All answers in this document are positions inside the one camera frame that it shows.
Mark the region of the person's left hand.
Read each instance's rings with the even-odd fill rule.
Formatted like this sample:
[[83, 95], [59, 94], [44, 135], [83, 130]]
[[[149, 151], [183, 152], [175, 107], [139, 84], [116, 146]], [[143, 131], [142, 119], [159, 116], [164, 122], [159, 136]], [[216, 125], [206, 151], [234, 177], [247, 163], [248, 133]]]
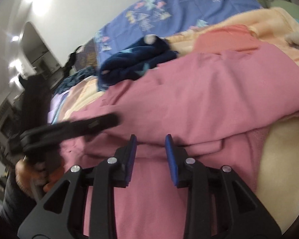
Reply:
[[31, 182], [43, 186], [43, 191], [47, 193], [64, 175], [64, 164], [64, 158], [61, 157], [60, 167], [47, 176], [43, 170], [35, 170], [26, 160], [19, 160], [15, 165], [15, 180], [19, 188], [30, 197], [33, 197]]

